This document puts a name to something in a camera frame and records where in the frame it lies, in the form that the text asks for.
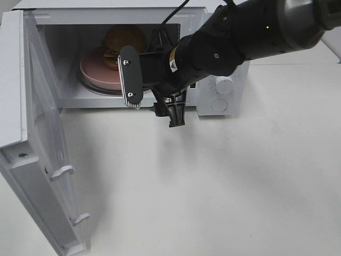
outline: white microwave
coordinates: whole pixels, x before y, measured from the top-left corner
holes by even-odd
[[[85,250],[72,174],[59,117],[64,108],[123,108],[122,96],[92,91],[79,62],[113,25],[134,24],[151,39],[181,1],[23,0],[3,14],[0,31],[0,171],[58,255]],[[167,24],[176,39],[210,17],[189,3]],[[231,77],[210,76],[188,88],[198,115],[238,114],[249,63]],[[155,99],[144,93],[141,107]]]

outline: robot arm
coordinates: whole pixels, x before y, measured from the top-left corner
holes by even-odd
[[[156,96],[153,110],[184,125],[187,86],[209,76],[230,76],[244,61],[314,47],[326,30],[341,26],[341,0],[248,0],[219,6],[194,34],[172,47],[119,57],[125,104],[139,107],[143,88]]]

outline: label sticker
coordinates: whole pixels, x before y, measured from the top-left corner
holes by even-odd
[[[169,56],[169,66],[170,66],[170,69],[173,73],[177,72],[177,66],[176,66],[176,61],[175,61],[176,49],[177,49],[177,47],[172,50],[172,52],[170,53],[170,56]]]

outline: pink plate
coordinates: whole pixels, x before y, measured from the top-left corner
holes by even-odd
[[[93,85],[106,90],[121,90],[118,71],[111,70],[103,60],[104,48],[98,47],[85,55],[80,70]]]

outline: white table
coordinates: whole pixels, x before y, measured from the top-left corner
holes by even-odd
[[[239,118],[191,109],[175,129],[146,109],[64,111],[84,255],[339,256],[340,78],[253,65]],[[2,177],[0,202],[0,255],[55,255]]]

